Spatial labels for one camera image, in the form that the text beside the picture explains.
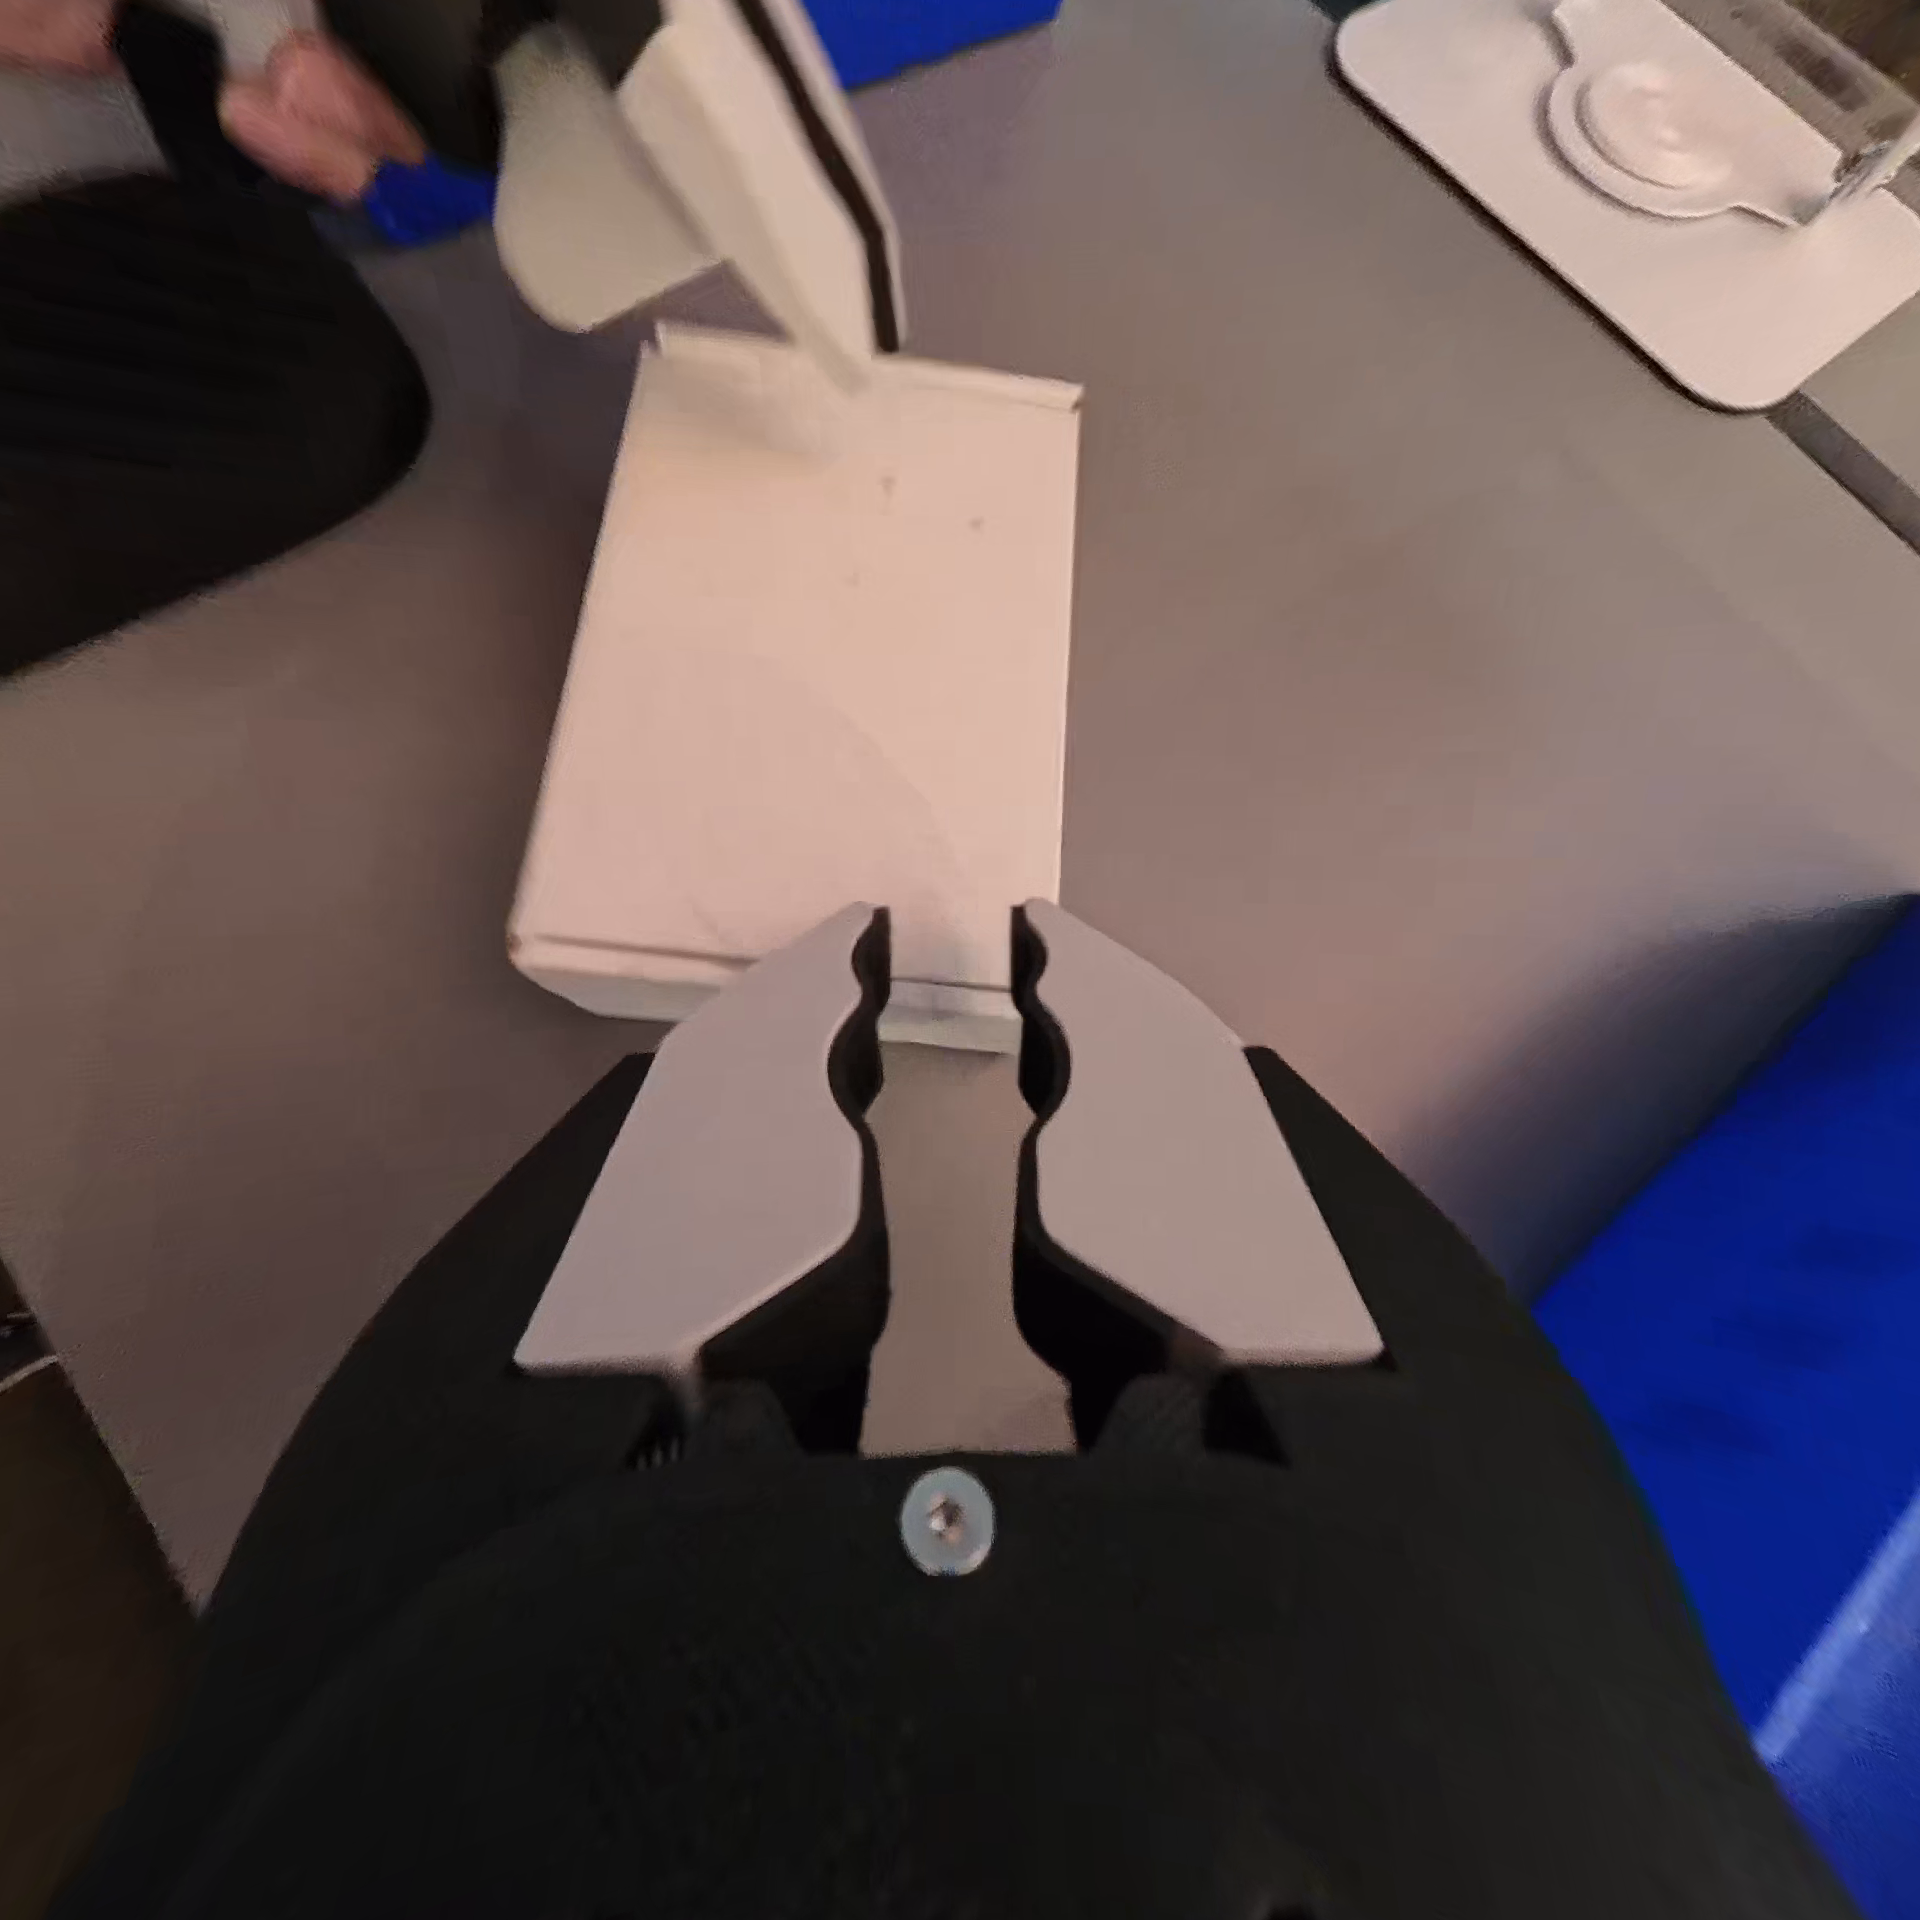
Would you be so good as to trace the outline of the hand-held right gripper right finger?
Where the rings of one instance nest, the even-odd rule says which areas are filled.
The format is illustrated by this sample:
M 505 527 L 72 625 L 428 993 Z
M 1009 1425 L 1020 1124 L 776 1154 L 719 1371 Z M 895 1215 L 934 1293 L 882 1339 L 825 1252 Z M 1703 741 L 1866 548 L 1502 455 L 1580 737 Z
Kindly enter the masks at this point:
M 1050 900 L 1016 907 L 1012 1300 L 1091 1451 L 1129 1388 L 1376 1366 L 1384 1333 L 1251 1049 L 1178 979 Z

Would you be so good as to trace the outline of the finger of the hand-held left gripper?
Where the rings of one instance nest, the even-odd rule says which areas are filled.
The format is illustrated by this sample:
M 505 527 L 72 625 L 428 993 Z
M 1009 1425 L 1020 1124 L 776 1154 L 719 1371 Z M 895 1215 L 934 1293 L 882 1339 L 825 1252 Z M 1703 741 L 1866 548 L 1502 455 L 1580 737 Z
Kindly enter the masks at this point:
M 520 37 L 497 101 L 497 254 L 545 324 L 595 331 L 729 261 L 577 37 Z
M 803 5 L 666 2 L 618 110 L 710 249 L 841 391 L 906 342 L 897 218 Z

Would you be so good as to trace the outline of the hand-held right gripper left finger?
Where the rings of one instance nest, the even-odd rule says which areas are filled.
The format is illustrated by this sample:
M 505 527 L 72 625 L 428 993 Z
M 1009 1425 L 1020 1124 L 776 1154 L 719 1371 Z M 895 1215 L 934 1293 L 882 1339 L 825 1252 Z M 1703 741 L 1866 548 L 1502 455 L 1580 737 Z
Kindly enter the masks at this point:
M 891 915 L 854 902 L 657 1049 L 515 1350 L 529 1375 L 650 1375 L 694 1420 L 764 1388 L 855 1453 L 891 1308 L 870 1113 Z

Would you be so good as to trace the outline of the blue plastic bin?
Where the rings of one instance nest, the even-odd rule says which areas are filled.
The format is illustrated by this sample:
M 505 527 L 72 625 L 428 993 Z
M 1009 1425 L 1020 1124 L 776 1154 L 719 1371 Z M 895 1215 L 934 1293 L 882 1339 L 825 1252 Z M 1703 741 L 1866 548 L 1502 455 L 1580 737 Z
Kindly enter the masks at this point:
M 1919 907 L 1535 1308 L 1774 1783 L 1919 1916 Z
M 1058 2 L 806 2 L 825 60 L 843 90 L 875 90 L 926 67 L 1052 26 Z M 385 161 L 369 189 L 374 229 L 406 247 L 452 236 L 489 218 L 497 165 Z

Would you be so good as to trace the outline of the white cardboard mailer box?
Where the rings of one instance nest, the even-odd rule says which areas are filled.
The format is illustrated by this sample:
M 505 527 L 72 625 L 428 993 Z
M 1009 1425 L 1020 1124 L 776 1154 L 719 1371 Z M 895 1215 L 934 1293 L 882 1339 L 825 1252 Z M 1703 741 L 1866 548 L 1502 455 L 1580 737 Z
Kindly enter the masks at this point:
M 1057 899 L 1083 389 L 660 324 L 640 351 L 508 924 L 598 1018 L 678 1021 L 841 907 L 889 1043 L 1012 1054 Z

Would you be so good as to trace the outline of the person's left hand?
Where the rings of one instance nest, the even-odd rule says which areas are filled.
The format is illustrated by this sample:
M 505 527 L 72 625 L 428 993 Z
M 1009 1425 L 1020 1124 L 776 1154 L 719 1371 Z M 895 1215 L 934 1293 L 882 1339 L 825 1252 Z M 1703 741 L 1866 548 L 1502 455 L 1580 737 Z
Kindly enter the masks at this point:
M 120 2 L 4 2 L 4 195 L 120 161 L 160 161 L 154 118 L 114 49 Z M 320 5 L 159 5 L 211 37 L 211 124 L 267 178 L 361 201 L 387 165 L 428 157 L 417 121 L 339 39 Z

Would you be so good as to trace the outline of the white document stand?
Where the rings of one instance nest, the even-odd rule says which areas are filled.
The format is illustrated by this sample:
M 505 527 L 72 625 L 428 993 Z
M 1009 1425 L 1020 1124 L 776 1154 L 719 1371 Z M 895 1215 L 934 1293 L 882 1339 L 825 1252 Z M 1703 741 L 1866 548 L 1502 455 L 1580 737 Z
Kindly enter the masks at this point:
M 1919 292 L 1916 81 L 1878 5 L 1384 2 L 1350 90 L 1673 387 L 1798 393 Z

